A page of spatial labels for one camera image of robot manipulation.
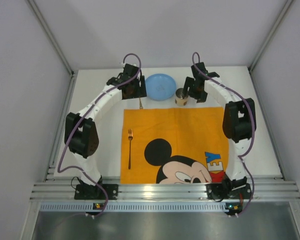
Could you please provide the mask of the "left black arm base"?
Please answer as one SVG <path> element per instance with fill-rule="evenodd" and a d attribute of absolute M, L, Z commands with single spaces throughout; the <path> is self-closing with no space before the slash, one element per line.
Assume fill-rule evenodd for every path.
<path fill-rule="evenodd" d="M 115 200 L 118 196 L 117 184 L 103 184 L 109 200 Z M 75 200 L 106 200 L 105 193 L 97 186 L 78 184 L 75 188 Z"/>

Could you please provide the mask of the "rose gold fork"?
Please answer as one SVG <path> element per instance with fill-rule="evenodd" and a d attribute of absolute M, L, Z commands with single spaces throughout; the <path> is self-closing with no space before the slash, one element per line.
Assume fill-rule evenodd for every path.
<path fill-rule="evenodd" d="M 128 161 L 128 169 L 131 169 L 131 145 L 133 140 L 133 130 L 128 130 L 128 140 L 129 140 L 129 161 Z"/>

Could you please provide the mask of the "blue plastic plate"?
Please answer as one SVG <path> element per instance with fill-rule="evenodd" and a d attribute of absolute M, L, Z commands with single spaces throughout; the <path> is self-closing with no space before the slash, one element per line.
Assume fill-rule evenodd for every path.
<path fill-rule="evenodd" d="M 147 97 L 155 101 L 164 101 L 171 98 L 176 91 L 175 80 L 167 75 L 156 73 L 145 80 Z"/>

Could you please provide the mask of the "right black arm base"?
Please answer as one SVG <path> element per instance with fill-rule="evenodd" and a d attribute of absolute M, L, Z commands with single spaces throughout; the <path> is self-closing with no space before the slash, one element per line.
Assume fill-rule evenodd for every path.
<path fill-rule="evenodd" d="M 207 198 L 214 200 L 216 202 L 221 202 L 223 200 L 239 200 L 239 199 L 249 199 L 252 194 L 250 185 L 247 184 L 245 187 L 238 188 L 235 190 L 229 190 L 221 183 L 211 183 L 206 185 Z"/>

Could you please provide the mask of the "metal cup with paper sleeve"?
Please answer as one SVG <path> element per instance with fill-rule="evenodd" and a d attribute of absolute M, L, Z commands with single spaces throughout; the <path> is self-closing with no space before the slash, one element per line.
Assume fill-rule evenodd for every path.
<path fill-rule="evenodd" d="M 183 88 L 178 88 L 175 92 L 175 104 L 184 107 L 188 102 L 188 96 L 183 94 Z"/>

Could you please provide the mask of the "orange Mickey Mouse cloth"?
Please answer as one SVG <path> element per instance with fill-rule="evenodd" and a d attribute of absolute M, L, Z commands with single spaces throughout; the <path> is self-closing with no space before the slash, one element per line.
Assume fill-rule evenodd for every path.
<path fill-rule="evenodd" d="M 229 159 L 222 123 L 221 107 L 125 110 L 121 182 L 220 183 Z M 129 129 L 133 130 L 130 170 Z"/>

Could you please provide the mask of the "gold ornate spoon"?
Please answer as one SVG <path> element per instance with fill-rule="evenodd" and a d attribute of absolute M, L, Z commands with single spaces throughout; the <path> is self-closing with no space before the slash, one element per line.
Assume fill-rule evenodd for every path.
<path fill-rule="evenodd" d="M 142 102 L 141 102 L 141 98 L 139 97 L 139 109 L 143 109 L 143 105 L 142 105 Z"/>

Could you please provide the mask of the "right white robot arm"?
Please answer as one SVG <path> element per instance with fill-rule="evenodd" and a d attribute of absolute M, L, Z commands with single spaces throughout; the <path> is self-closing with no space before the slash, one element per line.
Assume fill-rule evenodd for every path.
<path fill-rule="evenodd" d="M 193 63 L 192 77 L 187 77 L 181 96 L 204 103 L 212 97 L 224 110 L 222 129 L 229 141 L 229 161 L 223 182 L 230 189 L 247 185 L 249 173 L 245 157 L 254 145 L 256 124 L 255 102 L 227 87 L 216 72 L 209 72 L 203 62 Z"/>

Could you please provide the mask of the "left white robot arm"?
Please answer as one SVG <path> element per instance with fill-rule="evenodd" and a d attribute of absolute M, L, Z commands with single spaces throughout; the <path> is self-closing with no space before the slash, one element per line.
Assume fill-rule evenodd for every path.
<path fill-rule="evenodd" d="M 99 146 L 96 125 L 116 103 L 123 99 L 138 98 L 142 92 L 146 90 L 141 67 L 126 63 L 123 72 L 109 79 L 91 103 L 77 113 L 70 112 L 65 120 L 65 147 L 57 172 L 78 169 L 84 184 L 99 184 L 101 174 L 94 156 Z"/>

